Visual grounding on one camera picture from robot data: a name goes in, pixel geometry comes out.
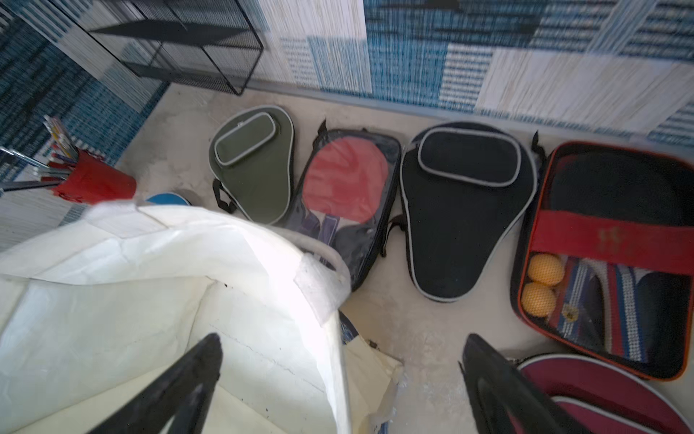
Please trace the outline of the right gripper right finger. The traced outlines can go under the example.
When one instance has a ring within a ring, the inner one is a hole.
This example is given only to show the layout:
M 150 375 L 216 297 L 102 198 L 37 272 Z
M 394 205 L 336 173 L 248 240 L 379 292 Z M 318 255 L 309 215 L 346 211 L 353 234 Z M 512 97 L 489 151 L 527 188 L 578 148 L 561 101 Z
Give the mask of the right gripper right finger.
M 480 433 L 587 433 L 482 336 L 466 339 L 459 364 Z

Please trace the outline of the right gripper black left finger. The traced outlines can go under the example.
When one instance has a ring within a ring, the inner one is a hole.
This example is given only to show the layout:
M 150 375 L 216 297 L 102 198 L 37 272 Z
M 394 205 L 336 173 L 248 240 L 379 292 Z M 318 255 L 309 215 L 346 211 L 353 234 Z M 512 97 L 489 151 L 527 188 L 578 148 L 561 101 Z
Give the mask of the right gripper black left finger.
M 222 343 L 211 333 L 93 433 L 201 433 L 222 367 Z

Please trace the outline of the maroon paddle cover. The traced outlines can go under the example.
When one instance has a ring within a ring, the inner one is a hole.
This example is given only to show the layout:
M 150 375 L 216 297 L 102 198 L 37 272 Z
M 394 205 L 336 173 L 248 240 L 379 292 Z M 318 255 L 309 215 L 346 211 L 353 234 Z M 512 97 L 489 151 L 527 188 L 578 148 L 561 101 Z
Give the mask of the maroon paddle cover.
M 617 367 L 586 356 L 544 354 L 519 371 L 594 433 L 692 433 L 664 395 Z

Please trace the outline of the white canvas tote bag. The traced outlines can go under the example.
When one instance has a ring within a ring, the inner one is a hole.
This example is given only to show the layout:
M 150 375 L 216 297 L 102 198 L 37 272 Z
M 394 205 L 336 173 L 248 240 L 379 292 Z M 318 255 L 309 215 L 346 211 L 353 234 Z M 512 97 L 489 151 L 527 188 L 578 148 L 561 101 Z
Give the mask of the white canvas tote bag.
M 181 205 L 100 204 L 1 255 L 1 430 L 87 433 L 208 334 L 202 433 L 383 433 L 403 374 L 308 236 Z

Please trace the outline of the black red mesh case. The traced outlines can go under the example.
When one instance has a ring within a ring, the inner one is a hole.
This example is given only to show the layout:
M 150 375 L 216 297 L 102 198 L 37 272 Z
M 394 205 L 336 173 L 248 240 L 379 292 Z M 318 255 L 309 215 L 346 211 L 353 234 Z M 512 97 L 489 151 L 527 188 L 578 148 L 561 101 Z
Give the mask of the black red mesh case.
M 683 375 L 693 321 L 693 164 L 652 150 L 569 141 L 552 151 L 526 213 L 511 306 L 533 330 L 631 374 Z M 546 316 L 522 304 L 531 260 L 564 272 Z

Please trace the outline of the blue paddle cover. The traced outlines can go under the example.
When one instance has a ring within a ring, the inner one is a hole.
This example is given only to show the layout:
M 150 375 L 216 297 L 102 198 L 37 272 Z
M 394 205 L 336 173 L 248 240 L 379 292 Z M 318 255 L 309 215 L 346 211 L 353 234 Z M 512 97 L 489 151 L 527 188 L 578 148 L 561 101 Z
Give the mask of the blue paddle cover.
M 157 195 L 151 195 L 150 197 L 146 198 L 146 202 L 148 204 L 153 204 L 153 205 L 181 205 L 181 206 L 190 206 L 191 203 L 186 200 L 182 195 L 179 195 L 178 193 L 174 192 L 167 192 L 167 193 L 158 193 Z

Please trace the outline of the black paddle cover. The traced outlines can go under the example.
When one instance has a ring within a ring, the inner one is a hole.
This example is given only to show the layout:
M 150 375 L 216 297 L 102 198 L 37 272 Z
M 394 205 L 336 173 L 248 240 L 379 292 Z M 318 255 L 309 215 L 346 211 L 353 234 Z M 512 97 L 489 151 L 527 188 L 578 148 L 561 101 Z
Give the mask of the black paddle cover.
M 417 134 L 399 169 L 410 279 L 419 293 L 451 303 L 470 292 L 538 190 L 545 152 L 508 132 L 450 122 Z

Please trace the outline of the olive green paddle cover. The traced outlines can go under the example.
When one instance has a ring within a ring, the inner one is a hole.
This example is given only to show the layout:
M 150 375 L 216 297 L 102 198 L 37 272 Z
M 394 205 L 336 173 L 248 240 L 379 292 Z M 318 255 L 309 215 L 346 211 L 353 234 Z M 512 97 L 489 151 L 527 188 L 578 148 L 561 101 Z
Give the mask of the olive green paddle cover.
M 248 108 L 226 120 L 209 146 L 213 195 L 225 213 L 280 222 L 294 194 L 295 127 L 277 105 Z

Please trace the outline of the red ping pong paddle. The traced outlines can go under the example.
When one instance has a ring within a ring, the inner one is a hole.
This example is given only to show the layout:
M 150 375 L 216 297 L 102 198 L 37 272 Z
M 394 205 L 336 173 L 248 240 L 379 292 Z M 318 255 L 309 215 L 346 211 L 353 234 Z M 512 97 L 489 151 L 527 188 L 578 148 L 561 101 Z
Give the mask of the red ping pong paddle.
M 322 123 L 281 226 L 339 253 L 356 291 L 381 254 L 399 185 L 402 146 L 366 129 Z

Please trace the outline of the orange ping pong ball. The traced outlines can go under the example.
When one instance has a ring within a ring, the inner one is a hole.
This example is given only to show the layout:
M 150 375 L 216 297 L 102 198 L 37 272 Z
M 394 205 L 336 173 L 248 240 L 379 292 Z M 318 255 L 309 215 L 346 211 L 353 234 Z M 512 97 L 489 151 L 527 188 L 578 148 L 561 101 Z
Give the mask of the orange ping pong ball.
M 535 318 L 546 318 L 555 309 L 557 297 L 552 288 L 537 282 L 531 282 L 522 290 L 522 308 Z
M 529 278 L 536 283 L 553 287 L 564 279 L 565 269 L 559 257 L 548 254 L 535 254 L 528 267 Z

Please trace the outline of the red pencil cup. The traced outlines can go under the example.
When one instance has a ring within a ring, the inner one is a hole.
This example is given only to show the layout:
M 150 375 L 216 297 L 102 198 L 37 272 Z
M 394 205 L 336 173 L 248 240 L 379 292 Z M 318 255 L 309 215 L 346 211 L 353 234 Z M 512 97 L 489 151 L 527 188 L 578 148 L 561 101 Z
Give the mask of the red pencil cup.
M 36 177 L 29 181 L 3 181 L 2 193 L 49 190 L 67 202 L 89 205 L 134 197 L 135 178 L 113 168 L 84 146 L 78 146 L 76 138 L 59 119 L 46 116 L 43 124 L 49 132 L 52 150 L 47 162 L 15 149 L 1 148 L 3 155 L 30 166 Z

